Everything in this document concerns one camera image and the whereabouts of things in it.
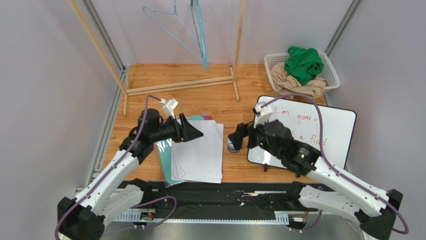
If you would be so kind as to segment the beige t shirt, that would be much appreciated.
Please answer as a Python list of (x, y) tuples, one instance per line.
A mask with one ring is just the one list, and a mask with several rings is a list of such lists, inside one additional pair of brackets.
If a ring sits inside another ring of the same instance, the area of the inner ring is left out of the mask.
[(285, 70), (285, 63), (275, 64), (270, 69), (272, 86), (279, 96), (287, 94), (303, 94), (312, 99), (321, 98), (326, 93), (326, 87), (330, 86), (328, 80), (322, 77), (315, 77), (307, 84), (302, 85), (294, 76)]

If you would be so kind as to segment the blue wire hanger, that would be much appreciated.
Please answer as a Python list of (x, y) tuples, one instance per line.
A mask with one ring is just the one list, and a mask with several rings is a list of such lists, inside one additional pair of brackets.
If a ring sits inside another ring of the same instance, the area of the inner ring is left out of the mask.
[[(188, 14), (185, 14), (183, 17), (179, 15), (178, 11), (178, 2), (174, 0), (172, 2), (172, 8), (169, 10), (165, 9), (155, 9), (148, 6), (142, 8), (143, 14), (148, 17), (155, 25), (161, 28), (165, 33), (167, 33), (171, 38), (176, 40), (180, 45), (182, 45), (186, 50), (188, 50), (192, 55), (194, 55), (201, 63), (201, 54), (198, 49), (197, 35), (195, 32), (195, 27), (193, 24), (192, 12), (190, 8), (190, 2), (188, 5)], [(206, 46), (206, 55), (207, 55), (207, 38), (205, 33), (205, 46)], [(211, 64), (211, 60), (207, 55), (207, 68)]]

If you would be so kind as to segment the light blue hanger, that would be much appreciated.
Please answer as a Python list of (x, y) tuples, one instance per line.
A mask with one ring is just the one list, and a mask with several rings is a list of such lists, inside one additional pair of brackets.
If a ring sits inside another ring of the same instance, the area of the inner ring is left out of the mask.
[(190, 1), (191, 15), (194, 25), (194, 30), (197, 38), (198, 49), (200, 51), (200, 58), (204, 70), (208, 67), (208, 58), (206, 53), (206, 39), (204, 31), (204, 23), (201, 13), (201, 7), (198, 0)]

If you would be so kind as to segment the green t shirt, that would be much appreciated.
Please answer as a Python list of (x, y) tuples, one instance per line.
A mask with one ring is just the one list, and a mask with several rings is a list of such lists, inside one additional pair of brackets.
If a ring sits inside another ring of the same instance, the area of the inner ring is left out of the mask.
[(324, 70), (322, 59), (315, 48), (291, 46), (287, 53), (289, 58), (284, 63), (284, 70), (302, 86), (314, 80)]

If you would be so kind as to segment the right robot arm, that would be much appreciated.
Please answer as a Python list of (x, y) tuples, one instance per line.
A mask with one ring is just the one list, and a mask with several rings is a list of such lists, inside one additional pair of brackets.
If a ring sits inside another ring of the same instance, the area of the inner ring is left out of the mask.
[(390, 239), (403, 198), (401, 192), (375, 187), (327, 161), (320, 150), (295, 140), (292, 131), (278, 120), (263, 125), (255, 125), (253, 121), (240, 123), (228, 135), (228, 142), (240, 150), (245, 137), (249, 149), (259, 147), (280, 160), (287, 170), (332, 189), (323, 192), (294, 182), (287, 194), (294, 205), (333, 213), (357, 223), (375, 239)]

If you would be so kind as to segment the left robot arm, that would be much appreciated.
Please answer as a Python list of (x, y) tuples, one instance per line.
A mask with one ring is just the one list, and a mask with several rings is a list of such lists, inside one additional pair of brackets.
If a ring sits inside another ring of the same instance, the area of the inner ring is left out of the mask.
[(151, 186), (136, 178), (120, 193), (113, 194), (124, 179), (154, 150), (156, 142), (185, 143), (203, 137), (184, 114), (163, 119), (158, 110), (141, 112), (135, 126), (122, 141), (107, 167), (73, 198), (64, 197), (57, 205), (54, 236), (71, 240), (99, 240), (105, 228), (126, 210), (141, 207)]

